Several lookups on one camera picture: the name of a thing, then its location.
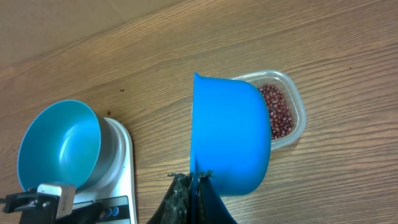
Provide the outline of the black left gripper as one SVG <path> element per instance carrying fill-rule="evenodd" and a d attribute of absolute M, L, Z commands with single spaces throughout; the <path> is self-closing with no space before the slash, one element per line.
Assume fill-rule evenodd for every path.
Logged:
<path fill-rule="evenodd" d="M 55 219 L 58 196 L 38 193 L 37 189 L 7 195 L 1 199 L 3 213 L 20 212 L 20 224 L 95 224 L 100 220 L 100 204 L 76 208 L 68 216 Z"/>

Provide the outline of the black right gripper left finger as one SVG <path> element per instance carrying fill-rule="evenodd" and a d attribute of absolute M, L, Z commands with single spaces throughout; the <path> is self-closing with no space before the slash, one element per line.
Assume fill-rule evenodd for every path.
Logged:
<path fill-rule="evenodd" d="M 173 181 L 147 224 L 189 224 L 192 175 L 169 173 Z"/>

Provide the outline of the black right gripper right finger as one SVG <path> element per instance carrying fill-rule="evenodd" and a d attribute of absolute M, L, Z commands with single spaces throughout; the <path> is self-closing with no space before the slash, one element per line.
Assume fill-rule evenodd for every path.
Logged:
<path fill-rule="evenodd" d="M 196 223 L 237 224 L 211 183 L 213 171 L 200 172 L 196 189 Z"/>

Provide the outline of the blue plastic measuring scoop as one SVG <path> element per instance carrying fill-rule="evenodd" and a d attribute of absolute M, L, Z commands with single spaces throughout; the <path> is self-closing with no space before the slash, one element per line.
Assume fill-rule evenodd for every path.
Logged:
<path fill-rule="evenodd" d="M 241 80 L 194 73 L 190 150 L 192 223 L 196 223 L 200 172 L 213 171 L 211 183 L 220 197 L 247 195 L 263 181 L 270 156 L 270 119 L 257 88 Z"/>

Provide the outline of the red adzuki beans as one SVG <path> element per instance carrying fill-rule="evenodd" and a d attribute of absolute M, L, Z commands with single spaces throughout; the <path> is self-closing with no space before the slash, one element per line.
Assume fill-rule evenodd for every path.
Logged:
<path fill-rule="evenodd" d="M 294 128 L 294 119 L 284 94 L 272 84 L 263 84 L 257 89 L 267 105 L 271 122 L 271 139 L 286 137 Z"/>

